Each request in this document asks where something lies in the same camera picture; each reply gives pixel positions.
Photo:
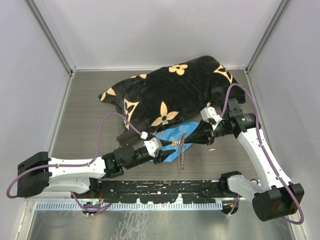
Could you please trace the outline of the blue cartoon print cloth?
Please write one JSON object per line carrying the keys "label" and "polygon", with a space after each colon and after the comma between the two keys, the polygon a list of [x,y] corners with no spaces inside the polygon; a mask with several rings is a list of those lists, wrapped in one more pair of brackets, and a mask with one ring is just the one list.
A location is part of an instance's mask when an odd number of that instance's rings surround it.
{"label": "blue cartoon print cloth", "polygon": [[[168,128],[166,130],[158,132],[155,134],[155,136],[157,138],[159,138],[160,140],[176,142],[176,145],[165,146],[162,148],[162,150],[164,150],[164,151],[165,150],[176,150],[176,152],[174,154],[172,154],[171,156],[173,157],[173,161],[177,160],[177,162],[178,162],[178,156],[179,156],[178,141],[179,141],[181,134],[186,132],[186,137],[188,137],[196,129],[196,127],[198,125],[199,125],[199,123],[195,122],[195,121],[185,121],[185,122],[180,123],[176,127]],[[193,145],[192,143],[185,143],[185,152],[184,153],[186,153],[186,151],[192,145]]]}

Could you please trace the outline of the black floral plush pillow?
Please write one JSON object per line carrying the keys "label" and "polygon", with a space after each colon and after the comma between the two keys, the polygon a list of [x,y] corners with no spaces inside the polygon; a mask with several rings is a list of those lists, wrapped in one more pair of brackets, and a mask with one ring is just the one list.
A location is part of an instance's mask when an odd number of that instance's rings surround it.
{"label": "black floral plush pillow", "polygon": [[139,133],[155,134],[220,105],[235,77],[210,55],[123,79],[98,98],[124,116],[120,144],[135,144]]}

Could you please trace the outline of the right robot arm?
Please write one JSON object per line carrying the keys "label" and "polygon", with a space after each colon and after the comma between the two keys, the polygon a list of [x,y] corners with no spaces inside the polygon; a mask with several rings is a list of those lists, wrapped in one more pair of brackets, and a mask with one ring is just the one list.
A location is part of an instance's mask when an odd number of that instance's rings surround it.
{"label": "right robot arm", "polygon": [[293,215],[304,196],[304,188],[284,173],[253,113],[244,114],[238,100],[229,99],[220,117],[213,107],[205,107],[197,128],[184,140],[186,144],[212,145],[218,137],[233,135],[246,151],[257,172],[253,183],[239,171],[221,174],[219,191],[225,197],[237,194],[252,204],[256,216],[269,221]]}

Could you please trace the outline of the large metal keyring with rings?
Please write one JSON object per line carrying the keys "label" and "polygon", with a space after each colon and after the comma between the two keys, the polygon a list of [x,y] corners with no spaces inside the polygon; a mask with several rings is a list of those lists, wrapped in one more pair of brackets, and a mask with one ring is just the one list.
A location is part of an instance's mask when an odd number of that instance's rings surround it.
{"label": "large metal keyring with rings", "polygon": [[187,136],[187,133],[184,132],[181,134],[178,140],[178,150],[179,150],[179,156],[178,156],[178,166],[181,170],[185,169],[185,138]]}

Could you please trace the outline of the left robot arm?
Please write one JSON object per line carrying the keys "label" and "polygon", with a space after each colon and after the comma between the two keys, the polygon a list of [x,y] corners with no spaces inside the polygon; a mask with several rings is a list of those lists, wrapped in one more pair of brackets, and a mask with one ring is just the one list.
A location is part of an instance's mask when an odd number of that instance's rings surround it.
{"label": "left robot arm", "polygon": [[99,179],[113,179],[146,162],[164,162],[175,149],[166,149],[171,142],[152,138],[135,149],[121,145],[113,152],[92,159],[59,159],[45,151],[29,157],[17,167],[17,197],[29,198],[43,192],[73,192],[95,198],[100,193]]}

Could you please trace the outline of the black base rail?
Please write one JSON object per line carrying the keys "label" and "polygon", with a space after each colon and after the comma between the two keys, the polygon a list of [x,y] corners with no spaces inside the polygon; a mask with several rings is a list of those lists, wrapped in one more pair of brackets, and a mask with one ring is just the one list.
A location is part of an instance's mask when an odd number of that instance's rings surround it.
{"label": "black base rail", "polygon": [[174,203],[178,196],[183,204],[214,203],[218,198],[236,198],[234,192],[223,191],[215,180],[101,180],[77,199],[98,199],[105,203],[142,204]]}

